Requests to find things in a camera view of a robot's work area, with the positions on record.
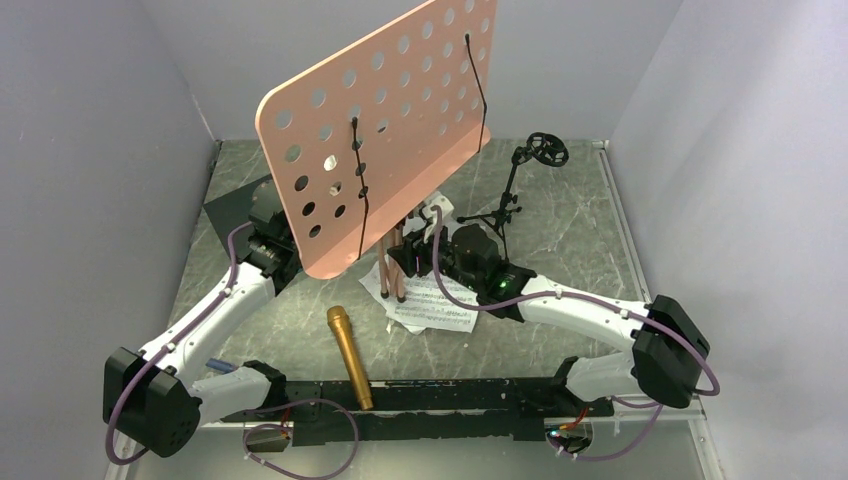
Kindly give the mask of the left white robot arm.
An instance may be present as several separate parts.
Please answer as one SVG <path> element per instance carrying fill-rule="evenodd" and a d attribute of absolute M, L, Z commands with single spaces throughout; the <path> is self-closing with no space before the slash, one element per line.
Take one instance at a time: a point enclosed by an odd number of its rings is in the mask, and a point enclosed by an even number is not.
<path fill-rule="evenodd" d="M 143 453 L 169 457 L 198 427 L 240 411 L 264 420 L 279 417 L 289 400 L 285 375 L 247 361 L 216 378 L 201 379 L 213 354 L 249 316 L 270 303 L 301 270 L 297 245 L 276 187 L 270 180 L 250 195 L 247 222 L 226 236 L 227 273 L 186 315 L 133 351 L 118 348 L 106 361 L 103 420 L 109 460 L 127 465 L 116 433 Z"/>

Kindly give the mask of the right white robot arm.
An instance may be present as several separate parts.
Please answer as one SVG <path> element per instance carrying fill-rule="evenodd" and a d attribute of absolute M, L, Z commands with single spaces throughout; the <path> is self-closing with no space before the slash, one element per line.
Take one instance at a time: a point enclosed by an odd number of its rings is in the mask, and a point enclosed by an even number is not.
<path fill-rule="evenodd" d="M 683 409 L 708 371 L 709 342 L 677 300 L 658 295 L 648 303 L 625 301 L 567 287 L 502 258 L 496 242 L 476 225 L 442 231 L 438 239 L 411 232 L 388 255 L 408 277 L 434 274 L 437 281 L 462 285 L 475 294 L 475 310 L 565 328 L 613 347 L 603 357 L 563 361 L 550 392 L 564 415 L 622 395 Z"/>

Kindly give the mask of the pink music stand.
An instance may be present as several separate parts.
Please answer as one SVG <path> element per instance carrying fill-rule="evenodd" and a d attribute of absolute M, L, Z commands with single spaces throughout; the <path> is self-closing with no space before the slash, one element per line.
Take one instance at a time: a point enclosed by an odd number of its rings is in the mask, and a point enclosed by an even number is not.
<path fill-rule="evenodd" d="M 270 90 L 255 129 L 283 289 L 343 273 L 488 143 L 494 1 L 428 1 Z"/>

